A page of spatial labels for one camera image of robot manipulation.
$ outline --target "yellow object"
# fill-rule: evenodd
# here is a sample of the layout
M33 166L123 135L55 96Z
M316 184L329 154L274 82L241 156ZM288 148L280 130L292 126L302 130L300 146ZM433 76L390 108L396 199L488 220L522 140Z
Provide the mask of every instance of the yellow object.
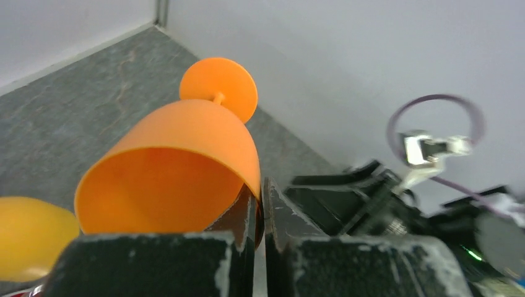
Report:
M0 197L0 280L44 277L80 233L75 216L38 199Z

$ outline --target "gray floor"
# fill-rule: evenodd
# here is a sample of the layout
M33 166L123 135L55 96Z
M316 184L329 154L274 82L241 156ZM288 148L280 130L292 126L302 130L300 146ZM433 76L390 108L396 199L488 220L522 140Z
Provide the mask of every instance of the gray floor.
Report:
M36 197L73 208L78 181L126 131L178 99L197 58L151 28L0 98L0 196ZM257 110L247 124L263 176L285 184L331 166ZM257 251L254 296L265 296L264 249ZM12 284L0 283L0 293Z

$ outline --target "purple cable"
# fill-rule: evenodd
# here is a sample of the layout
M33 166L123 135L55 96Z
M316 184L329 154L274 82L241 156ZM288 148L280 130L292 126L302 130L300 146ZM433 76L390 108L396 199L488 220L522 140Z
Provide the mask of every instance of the purple cable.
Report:
M399 121L399 118L408 109L410 109L414 105L418 105L419 103L423 103L423 102L431 101L431 100L445 100L445 101L450 101L450 102L454 102L454 103L461 105L469 113L469 116L471 118L470 139L471 139L472 146L474 147L475 145L477 145L480 142L481 138L483 138L485 134L485 120L484 120L481 110L479 110L478 107L476 107L472 102L470 102L469 100L460 98L460 97L452 96L452 95L445 95L445 94L427 95L427 96L420 97L418 99L414 99L406 103L401 108L399 108L390 117L390 120L388 121L388 126L386 129L386 138L388 140L388 145L390 146L390 149L392 150L392 152L394 152L394 154L400 160L404 159L404 150L399 145L399 142L397 141L397 137L396 137L396 128L397 128L397 122ZM475 192L472 192L471 190L467 189L466 187L460 184L456 184L452 181L448 181L438 176L434 176L430 179L444 186L451 187L452 189L465 193L465 195L471 196L472 198L479 201L483 206L485 206L487 209L489 209L491 212L495 213L499 217L512 218L510 215L507 215L506 213L503 213L499 211L498 209L496 209L495 207L493 207L492 205L490 205L482 196L478 195ZM523 209L523 207L520 207L519 211L525 212L525 209Z

